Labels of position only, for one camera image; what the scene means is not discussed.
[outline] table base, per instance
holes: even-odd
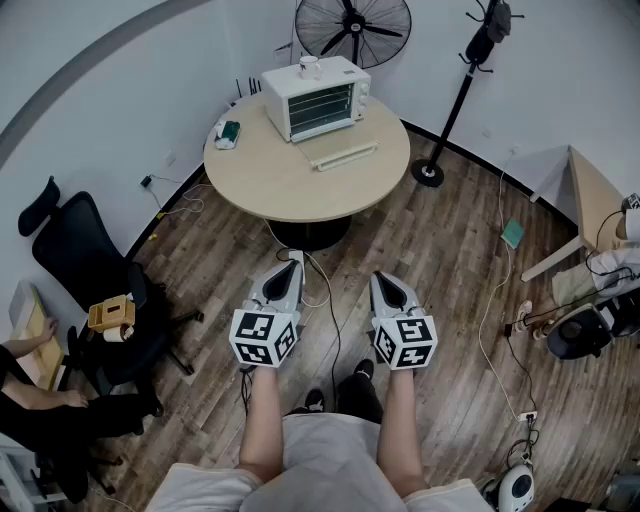
[[[324,222],[269,221],[273,234],[280,242],[301,251],[319,251],[331,247],[342,240],[350,225],[351,215]]]

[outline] wooden floor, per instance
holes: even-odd
[[[411,134],[412,157],[428,155],[430,144]],[[433,315],[440,343],[428,369],[416,377],[419,434],[431,485],[464,477],[477,481],[502,471],[507,450],[525,434],[512,420],[477,339],[489,294],[508,271],[499,239],[499,180],[450,152],[440,163],[446,172],[443,187],[418,186],[407,173],[386,199],[354,216],[338,245],[315,254],[331,279],[342,328],[337,379],[361,358],[373,357],[365,331],[374,270],[414,287]],[[198,307],[206,316],[203,324],[193,323],[177,337],[176,352],[193,363],[196,375],[185,378],[168,361],[156,367],[164,417],[148,418],[141,437],[110,440],[102,447],[124,459],[106,478],[117,487],[116,497],[139,512],[173,463],[209,468],[236,463],[244,410],[238,364],[228,342],[230,320],[253,279],[277,263],[279,246],[261,219],[231,206],[212,188],[199,190],[205,210],[166,217],[158,238],[146,242],[137,257],[154,281],[166,283],[176,314]],[[503,322],[525,298],[534,304],[548,298],[553,272],[526,284],[519,275],[572,234],[571,227],[509,185],[503,201],[505,217],[522,224],[525,237],[512,254],[513,277],[495,296],[483,342],[514,407],[524,412],[532,408],[527,381],[509,354]],[[579,256],[558,268],[569,268]],[[321,301],[325,294],[324,282],[308,272],[307,301]],[[280,371],[284,411],[301,404],[315,386],[331,397],[337,339],[328,307],[306,308],[302,324],[301,343]],[[635,343],[621,341],[599,359],[560,362],[530,335],[514,335],[512,341],[531,370],[539,408],[531,510],[544,510],[560,496],[589,501],[601,495],[621,461],[637,455],[631,452],[638,449],[640,427],[640,351]],[[379,394],[388,373],[376,367]],[[122,510],[92,493],[80,509]]]

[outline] desk leg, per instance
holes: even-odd
[[[349,230],[351,216],[323,222],[268,222],[280,243],[292,249],[311,252],[337,244]]]
[[[534,191],[534,193],[529,198],[529,200],[532,203],[535,203],[538,199],[540,199],[540,196],[546,192],[546,190],[551,186],[551,184],[555,183],[560,179],[560,177],[562,176],[562,173],[567,168],[568,163],[569,163],[569,150],[567,149],[567,152],[560,159],[560,161],[557,163],[555,168],[547,175],[547,177],[544,180],[542,180],[542,183],[540,183],[538,188]]]
[[[531,267],[529,270],[522,273],[520,279],[522,279],[525,283],[527,281],[531,281],[534,277],[542,274],[546,270],[549,270],[556,263],[560,263],[563,259],[567,258],[578,249],[583,246],[582,238],[578,235],[568,244],[560,247],[556,252],[554,252],[551,256],[543,259],[540,263],[538,263],[535,267]]]

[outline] wooden table top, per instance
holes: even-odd
[[[616,226],[622,214],[612,216],[622,207],[622,194],[575,148],[569,147],[569,166],[578,206],[578,229],[583,242],[590,250],[605,252],[616,248]],[[600,238],[598,230],[602,226]]]
[[[285,142],[267,116],[262,94],[244,98],[224,119],[238,121],[232,150],[204,149],[211,184],[230,203],[253,215],[284,222],[345,217],[377,203],[398,184],[409,163],[409,138],[398,117],[370,98],[358,125],[379,142],[372,155],[319,172],[295,144]]]

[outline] wall outlet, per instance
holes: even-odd
[[[530,416],[533,416],[533,418],[531,419],[535,420],[538,417],[538,411],[523,412],[520,416],[518,416],[518,421],[528,421]]]
[[[176,161],[176,155],[173,154],[173,151],[169,151],[164,156],[164,166],[171,167],[171,164]]]

